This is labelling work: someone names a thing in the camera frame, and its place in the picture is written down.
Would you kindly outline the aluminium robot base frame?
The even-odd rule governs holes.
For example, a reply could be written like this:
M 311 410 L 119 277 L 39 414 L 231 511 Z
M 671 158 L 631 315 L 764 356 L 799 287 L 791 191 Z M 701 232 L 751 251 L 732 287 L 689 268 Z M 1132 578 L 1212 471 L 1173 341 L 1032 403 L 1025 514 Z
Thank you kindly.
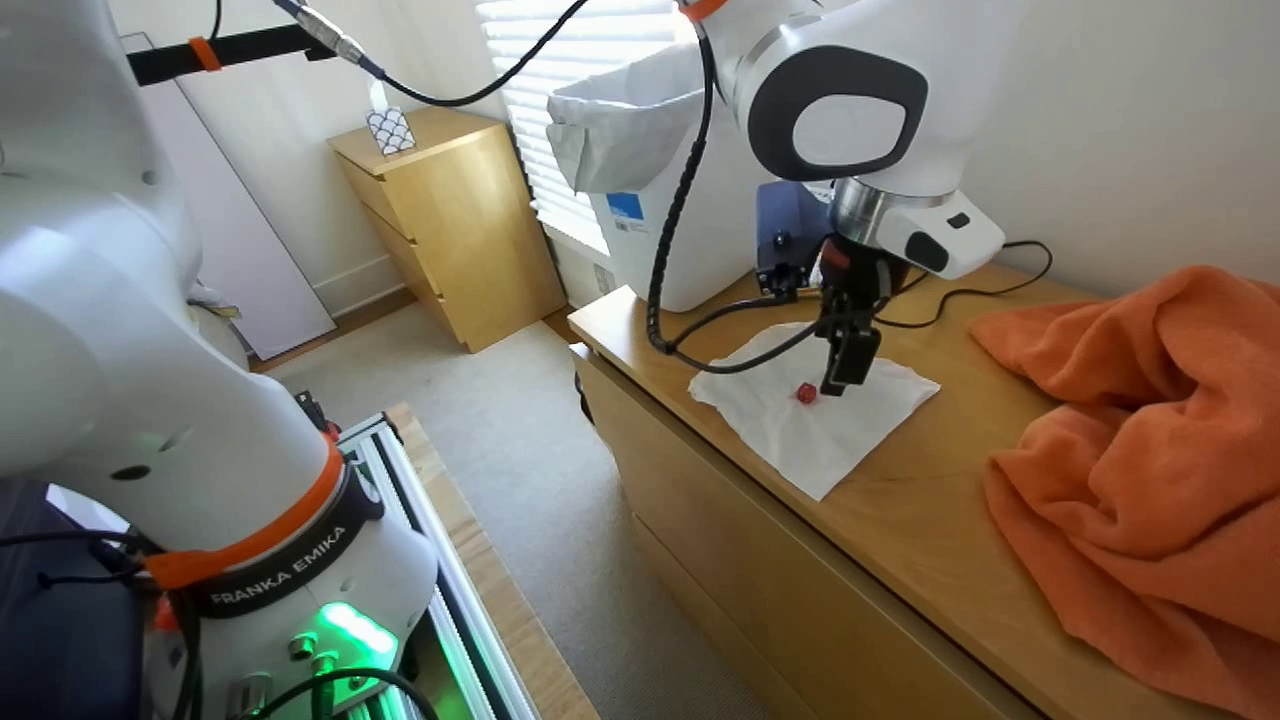
M 379 578 L 365 582 L 360 598 L 311 612 L 299 631 L 311 649 L 305 676 L 258 720 L 536 720 L 407 459 L 407 435 L 378 414 L 348 429 L 340 449 L 386 493 L 386 511 L 407 530 L 407 548 L 372 557 Z

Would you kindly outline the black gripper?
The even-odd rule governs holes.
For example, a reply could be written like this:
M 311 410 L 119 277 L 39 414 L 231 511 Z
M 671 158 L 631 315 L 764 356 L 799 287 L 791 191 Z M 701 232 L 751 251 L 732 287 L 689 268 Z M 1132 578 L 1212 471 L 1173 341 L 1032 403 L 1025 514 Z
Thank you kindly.
M 818 254 L 822 268 L 822 333 L 830 334 L 830 366 L 822 380 L 823 396 L 840 396 L 860 383 L 878 359 L 881 333 L 878 311 L 901 290 L 910 263 L 830 236 Z

